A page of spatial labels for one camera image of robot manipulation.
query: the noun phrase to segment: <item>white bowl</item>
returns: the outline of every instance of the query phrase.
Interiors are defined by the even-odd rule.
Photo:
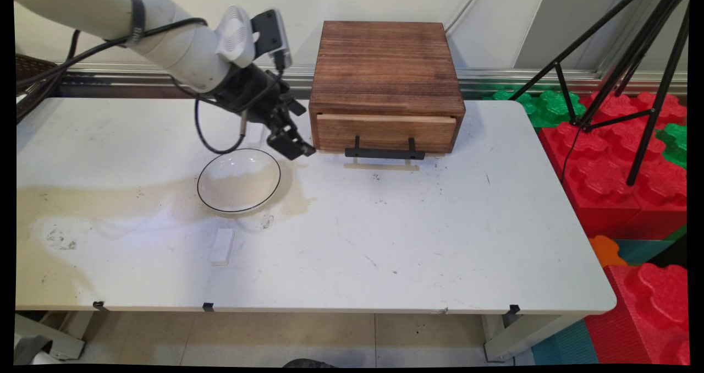
[[[198,177],[198,196],[225,213],[252,210],[274,194],[281,168],[274,157],[257,149],[238,149],[209,162]]]

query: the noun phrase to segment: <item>wicker basket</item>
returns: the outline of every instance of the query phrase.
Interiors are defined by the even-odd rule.
[[[25,78],[33,77],[34,75],[41,74],[55,67],[56,64],[53,62],[15,53],[15,80],[24,80]],[[27,114],[32,112],[43,99],[51,94],[49,90],[53,90],[57,85],[58,83],[55,83],[55,78],[48,78],[28,85],[27,87],[15,89],[16,96],[27,94],[27,96],[17,104],[17,122],[19,123]]]

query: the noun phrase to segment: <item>white eraser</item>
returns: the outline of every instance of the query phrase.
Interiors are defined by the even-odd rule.
[[[211,250],[211,265],[227,266],[229,262],[229,251],[232,250],[232,238],[234,230],[231,228],[220,228],[216,235],[216,242]]]

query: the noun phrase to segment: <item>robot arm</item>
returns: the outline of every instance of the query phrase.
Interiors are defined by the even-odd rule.
[[[172,0],[15,1],[46,19],[106,40],[134,36],[191,18]],[[256,42],[255,32],[259,33]],[[303,141],[289,116],[289,112],[299,116],[306,109],[291,97],[288,85],[280,77],[253,64],[266,53],[279,73],[291,65],[278,10],[269,9],[249,19],[245,10],[232,6],[215,30],[205,25],[187,25],[150,37],[136,37],[128,48],[187,84],[199,97],[215,100],[226,110],[242,115],[245,105],[250,104],[246,120],[266,125],[271,130],[267,143],[290,160],[315,152]]]

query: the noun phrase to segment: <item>tiled floor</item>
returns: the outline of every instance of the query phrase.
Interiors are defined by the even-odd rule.
[[[339,367],[514,364],[486,363],[478,315],[96,312],[85,338],[80,360],[71,363],[283,366],[310,358]]]

